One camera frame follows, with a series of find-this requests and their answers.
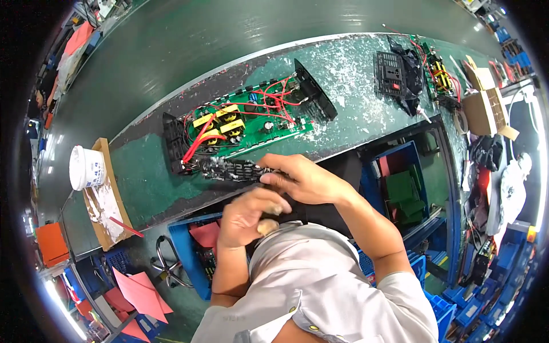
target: pink paper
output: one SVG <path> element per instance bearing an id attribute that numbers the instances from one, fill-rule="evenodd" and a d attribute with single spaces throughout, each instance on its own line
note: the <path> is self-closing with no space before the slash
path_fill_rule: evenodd
<path id="1" fill-rule="evenodd" d="M 122 312 L 131 312 L 135 310 L 135 308 L 130 304 L 122 295 L 122 292 L 118 287 L 115 287 L 111 290 L 109 290 L 107 293 L 103 295 L 105 297 L 105 300 L 109 303 L 109 305 L 113 306 L 118 311 Z"/>
<path id="2" fill-rule="evenodd" d="M 92 25 L 90 25 L 88 21 L 85 21 L 84 24 L 80 25 L 78 30 L 76 30 L 70 37 L 65 47 L 65 53 L 68 55 L 74 54 L 74 52 L 78 48 L 80 48 L 82 45 L 84 45 L 84 43 L 86 43 L 88 38 L 91 36 L 92 32 L 93 32 Z"/>
<path id="3" fill-rule="evenodd" d="M 132 320 L 125 328 L 122 329 L 122 332 L 126 335 L 133 336 L 135 338 L 139 338 L 142 341 L 149 342 L 150 340 L 145 335 L 139 324 L 137 324 L 137 320 Z"/>
<path id="4" fill-rule="evenodd" d="M 205 248 L 213 248 L 219 236 L 219 225 L 217 222 L 203 225 L 189 230 L 189 233 L 197 240 L 198 244 Z"/>
<path id="5" fill-rule="evenodd" d="M 148 314 L 164 323 L 168 322 L 164 313 L 171 313 L 173 310 L 160 297 L 145 272 L 127 277 L 113 268 L 113 273 L 124 298 L 134 305 L 137 312 Z"/>

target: electrolytic capacitor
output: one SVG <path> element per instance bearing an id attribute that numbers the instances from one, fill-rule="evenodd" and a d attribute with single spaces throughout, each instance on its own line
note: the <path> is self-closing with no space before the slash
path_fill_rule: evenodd
<path id="1" fill-rule="evenodd" d="M 265 124 L 263 124 L 263 131 L 265 133 L 271 133 L 271 132 L 273 132 L 274 127 L 275 127 L 275 125 L 273 124 L 272 121 L 266 121 Z"/>

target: cardboard box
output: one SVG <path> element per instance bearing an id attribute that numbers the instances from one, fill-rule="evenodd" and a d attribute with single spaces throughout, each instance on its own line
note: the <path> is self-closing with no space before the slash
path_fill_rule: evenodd
<path id="1" fill-rule="evenodd" d="M 507 125 L 509 116 L 498 88 L 479 91 L 462 99 L 462 107 L 471 133 L 493 136 L 499 133 L 511 140 L 519 132 Z"/>
<path id="2" fill-rule="evenodd" d="M 118 211 L 120 213 L 122 222 L 128 225 L 129 227 L 133 228 L 132 223 L 128 218 L 128 214 L 126 213 L 126 209 L 124 208 L 124 204 L 122 203 L 122 198 L 120 197 L 118 186 L 116 185 L 116 180 L 114 178 L 113 165 L 110 161 L 109 144 L 107 142 L 107 139 L 106 138 L 97 139 L 97 141 L 92 147 L 92 150 L 101 151 L 103 153 L 103 158 L 105 160 L 105 170 L 107 172 L 107 176 L 105 178 L 105 183 L 99 187 L 103 187 L 103 186 L 110 187 L 109 190 L 112 191 L 112 194 L 116 199 L 116 204 L 118 206 Z M 84 188 L 82 190 L 82 195 L 84 196 L 84 202 L 86 203 L 86 208 L 88 209 L 89 218 L 92 221 L 93 230 L 96 233 L 97 239 L 99 240 L 99 243 L 103 248 L 103 251 L 108 251 L 116 243 L 126 238 L 129 238 L 133 235 L 133 233 L 124 229 L 119 235 L 117 235 L 117 237 L 113 238 L 111 233 L 109 232 L 109 229 L 105 225 L 110 226 L 110 225 L 118 225 L 118 224 L 115 224 L 112 221 L 108 221 L 107 223 L 94 221 L 93 218 L 97 217 L 96 214 L 94 213 L 94 210 L 98 210 L 99 212 L 101 212 L 101 209 L 98 208 L 100 206 L 98 206 L 97 204 L 97 199 L 94 199 L 94 195 L 93 195 L 93 192 L 91 191 L 91 187 Z"/>
<path id="3" fill-rule="evenodd" d="M 492 72 L 488 68 L 471 69 L 466 67 L 467 77 L 471 81 L 471 85 L 477 91 L 485 91 L 487 89 L 496 88 Z"/>

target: fluorescent light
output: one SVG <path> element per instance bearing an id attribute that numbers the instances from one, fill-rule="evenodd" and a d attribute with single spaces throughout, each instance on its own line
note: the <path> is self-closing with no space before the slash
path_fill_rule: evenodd
<path id="1" fill-rule="evenodd" d="M 547 145 L 545 144 L 545 128 L 544 122 L 541 118 L 540 104 L 537 101 L 537 98 L 532 96 L 532 112 L 534 113 L 534 120 L 537 125 L 537 138 L 540 141 L 540 144 L 537 146 L 537 150 L 540 153 L 540 202 L 537 210 L 537 220 L 536 227 L 534 231 L 539 232 L 541 229 L 541 222 L 544 219 L 545 213 L 545 201 L 547 200 Z"/>
<path id="2" fill-rule="evenodd" d="M 51 280 L 46 281 L 44 283 L 44 286 L 46 287 L 46 290 L 48 291 L 48 294 L 52 298 L 53 302 L 55 302 L 57 307 L 59 307 L 59 309 L 65 316 L 65 318 L 69 321 L 69 324 L 71 324 L 72 328 L 76 331 L 78 336 L 80 336 L 80 338 L 85 341 L 87 339 L 86 334 L 84 333 L 84 331 L 82 331 L 82 329 L 78 326 L 78 324 L 76 324 L 73 317 L 71 317 L 70 313 L 66 310 L 65 305 L 63 305 L 63 303 L 61 302 L 61 298 L 59 297 L 59 295 L 55 290 L 55 285 L 53 284 L 53 281 Z"/>

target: person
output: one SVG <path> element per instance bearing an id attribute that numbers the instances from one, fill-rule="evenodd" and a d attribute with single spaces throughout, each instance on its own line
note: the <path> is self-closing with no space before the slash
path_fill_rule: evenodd
<path id="1" fill-rule="evenodd" d="M 42 117 L 46 119 L 47 115 L 53 110 L 55 106 L 55 100 L 53 95 L 57 89 L 57 72 L 55 70 L 50 70 L 44 76 L 40 85 L 36 87 L 35 90 L 35 101 L 36 107 L 42 114 Z"/>
<path id="2" fill-rule="evenodd" d="M 347 156 L 360 162 L 355 151 Z M 287 176 L 261 176 L 265 187 L 223 209 L 210 307 L 192 343 L 438 342 L 433 309 L 387 218 L 351 183 L 301 155 L 267 154 L 257 164 Z M 373 261 L 377 288 L 362 273 L 345 235 L 313 223 L 309 215 L 284 222 L 285 213 L 300 204 L 306 213 L 333 207 Z M 261 219 L 263 213 L 281 215 L 281 224 Z M 255 245 L 248 264 L 245 247 L 261 238 L 259 231 L 273 228 Z"/>

